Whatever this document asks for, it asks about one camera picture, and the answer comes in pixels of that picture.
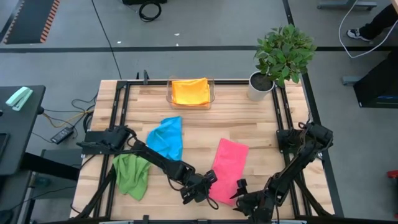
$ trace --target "potted plant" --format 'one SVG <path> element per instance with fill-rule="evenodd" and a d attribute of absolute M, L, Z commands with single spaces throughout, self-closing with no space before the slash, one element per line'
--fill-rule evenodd
<path fill-rule="evenodd" d="M 253 101 L 262 100 L 270 92 L 275 83 L 285 87 L 285 80 L 300 81 L 299 75 L 307 72 L 307 64 L 311 61 L 317 48 L 312 38 L 298 28 L 289 24 L 285 27 L 273 28 L 264 39 L 258 39 L 258 50 L 254 58 L 258 72 L 249 79 L 248 98 Z"/>

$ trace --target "white pot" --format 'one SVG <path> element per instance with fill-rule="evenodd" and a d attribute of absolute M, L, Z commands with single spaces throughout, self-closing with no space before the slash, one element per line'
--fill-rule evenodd
<path fill-rule="evenodd" d="M 260 90 L 255 89 L 251 85 L 250 80 L 251 80 L 251 77 L 257 73 L 259 73 L 259 72 L 254 72 L 253 74 L 251 74 L 251 76 L 249 78 L 248 98 L 249 98 L 249 100 L 252 100 L 252 101 L 261 101 L 262 99 L 264 99 L 264 97 L 267 95 L 267 93 L 269 93 L 275 87 L 275 82 L 272 81 L 272 87 L 267 91 L 260 91 Z"/>

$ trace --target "yellow towel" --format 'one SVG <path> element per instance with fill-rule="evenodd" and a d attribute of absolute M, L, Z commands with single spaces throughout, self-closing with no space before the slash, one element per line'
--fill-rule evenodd
<path fill-rule="evenodd" d="M 207 78 L 172 81 L 173 103 L 202 105 L 210 102 Z"/>

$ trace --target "yellow cable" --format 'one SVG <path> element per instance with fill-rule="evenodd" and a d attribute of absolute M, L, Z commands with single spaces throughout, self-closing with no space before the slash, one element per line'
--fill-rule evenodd
<path fill-rule="evenodd" d="M 84 115 L 84 114 L 90 113 L 90 112 L 92 112 L 92 111 L 94 111 L 94 110 L 89 110 L 89 111 L 84 111 L 84 112 L 78 113 L 78 114 L 74 115 L 73 117 L 67 119 L 64 123 L 62 123 L 62 124 L 60 124 L 60 125 L 55 125 L 55 124 L 52 122 L 52 120 L 51 120 L 51 118 L 50 118 L 49 115 L 47 115 L 47 114 L 45 114 L 45 113 L 43 113 L 43 115 L 48 119 L 48 121 L 50 122 L 50 124 L 51 124 L 53 127 L 55 127 L 55 128 L 61 128 L 62 126 L 68 124 L 69 121 L 71 121 L 71 120 L 73 120 L 73 119 L 79 117 L 80 115 Z"/>

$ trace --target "blue towel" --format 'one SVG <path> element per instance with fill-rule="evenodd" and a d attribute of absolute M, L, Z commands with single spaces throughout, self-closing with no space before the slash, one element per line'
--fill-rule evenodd
<path fill-rule="evenodd" d="M 147 137 L 147 145 L 160 155 L 175 161 L 182 157 L 182 118 L 166 118 Z"/>

